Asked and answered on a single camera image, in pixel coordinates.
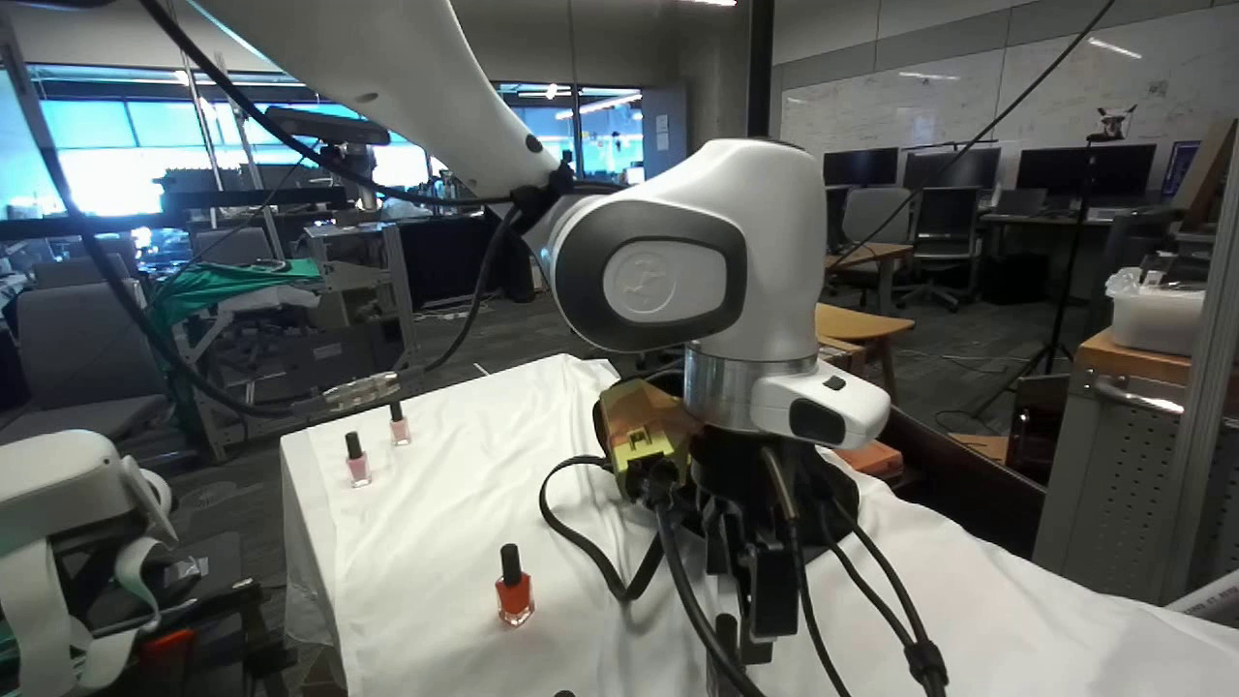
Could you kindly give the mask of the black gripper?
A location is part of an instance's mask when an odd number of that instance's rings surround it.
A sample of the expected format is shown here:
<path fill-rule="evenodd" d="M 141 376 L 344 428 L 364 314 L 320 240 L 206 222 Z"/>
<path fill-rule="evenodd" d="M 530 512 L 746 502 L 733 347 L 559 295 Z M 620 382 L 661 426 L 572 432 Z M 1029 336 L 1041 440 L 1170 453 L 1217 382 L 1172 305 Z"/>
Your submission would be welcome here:
<path fill-rule="evenodd" d="M 709 428 L 700 466 L 700 530 L 718 577 L 752 582 L 752 631 L 799 631 L 799 558 L 852 536 L 852 480 L 812 444 L 790 439 Z"/>

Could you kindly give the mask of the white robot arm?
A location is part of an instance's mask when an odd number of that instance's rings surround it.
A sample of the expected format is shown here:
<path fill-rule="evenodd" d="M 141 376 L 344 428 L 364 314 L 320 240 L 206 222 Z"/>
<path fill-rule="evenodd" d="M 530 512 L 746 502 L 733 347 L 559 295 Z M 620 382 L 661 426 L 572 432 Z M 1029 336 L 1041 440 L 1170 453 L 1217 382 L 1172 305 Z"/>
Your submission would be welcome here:
<path fill-rule="evenodd" d="M 502 103 L 453 0 L 195 0 L 224 35 L 315 94 L 424 142 L 479 199 L 514 206 L 562 320 L 595 347 L 679 347 L 706 426 L 706 493 L 737 520 L 728 560 L 758 640 L 790 636 L 802 560 L 763 512 L 775 462 L 806 467 L 869 444 L 891 394 L 816 356 L 823 166 L 772 141 L 713 141 L 616 194 Z"/>

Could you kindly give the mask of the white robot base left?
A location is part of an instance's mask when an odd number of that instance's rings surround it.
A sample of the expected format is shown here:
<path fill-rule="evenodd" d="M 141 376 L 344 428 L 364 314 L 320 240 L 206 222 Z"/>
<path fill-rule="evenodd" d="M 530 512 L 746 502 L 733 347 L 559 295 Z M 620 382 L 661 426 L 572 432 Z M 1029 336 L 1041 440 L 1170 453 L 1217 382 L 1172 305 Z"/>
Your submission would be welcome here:
<path fill-rule="evenodd" d="M 0 444 L 0 610 L 17 644 L 8 697 L 75 697 L 108 690 L 142 631 L 164 621 L 164 599 L 142 577 L 158 545 L 173 545 L 172 484 L 122 453 L 104 432 L 55 428 Z M 55 545 L 136 514 L 142 530 L 108 570 L 142 608 L 136 626 L 92 636 L 75 610 Z"/>

